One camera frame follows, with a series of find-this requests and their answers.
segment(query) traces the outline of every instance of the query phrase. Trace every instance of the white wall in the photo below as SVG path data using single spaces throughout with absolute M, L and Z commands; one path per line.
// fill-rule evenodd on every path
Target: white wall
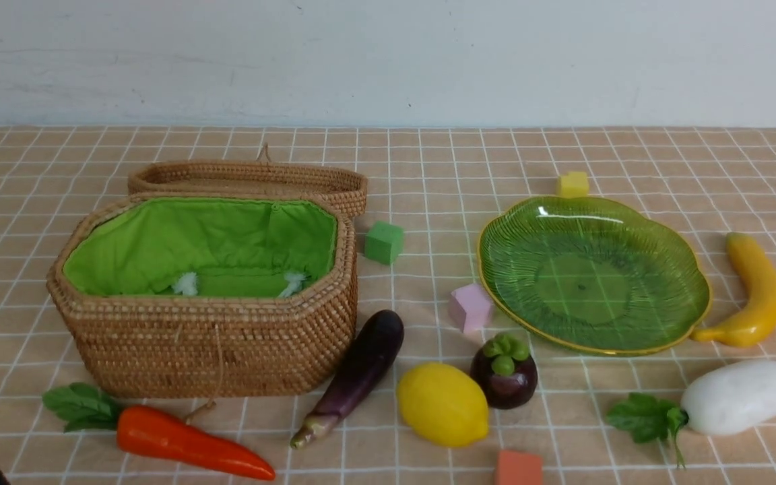
M 0 124 L 776 126 L 776 0 L 0 0 Z

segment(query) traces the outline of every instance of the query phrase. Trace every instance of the basket handle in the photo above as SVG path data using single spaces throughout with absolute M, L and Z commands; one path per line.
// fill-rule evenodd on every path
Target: basket handle
M 259 148 L 259 155 L 256 157 L 256 162 L 262 163 L 263 165 L 268 165 L 269 163 L 273 163 L 271 160 L 270 154 L 268 154 L 267 142 L 262 144 L 262 148 Z

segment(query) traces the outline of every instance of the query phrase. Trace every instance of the green glass plate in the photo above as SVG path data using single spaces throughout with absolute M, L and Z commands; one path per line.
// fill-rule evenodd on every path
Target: green glass plate
M 532 197 L 478 241 L 481 283 L 516 322 L 584 353 L 640 356 L 690 335 L 711 285 L 674 230 L 601 197 Z

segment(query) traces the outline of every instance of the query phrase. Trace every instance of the foam block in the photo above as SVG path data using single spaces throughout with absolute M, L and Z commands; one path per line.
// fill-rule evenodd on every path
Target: foam block
M 447 313 L 463 332 L 476 331 L 490 322 L 493 301 L 480 285 L 471 284 L 451 292 Z
M 403 228 L 376 221 L 364 237 L 364 257 L 391 266 L 403 252 Z
M 496 466 L 496 485 L 543 485 L 544 463 L 539 455 L 502 449 Z
M 556 193 L 559 197 L 566 197 L 566 199 L 588 196 L 589 179 L 585 176 L 585 172 L 568 172 L 558 178 Z

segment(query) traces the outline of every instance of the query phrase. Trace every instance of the eggplant stem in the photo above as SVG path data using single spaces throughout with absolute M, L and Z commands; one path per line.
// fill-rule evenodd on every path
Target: eggplant stem
M 304 418 L 301 429 L 295 433 L 289 445 L 293 449 L 304 448 L 310 442 L 329 434 L 338 423 L 340 423 L 340 417 L 337 414 L 309 414 Z

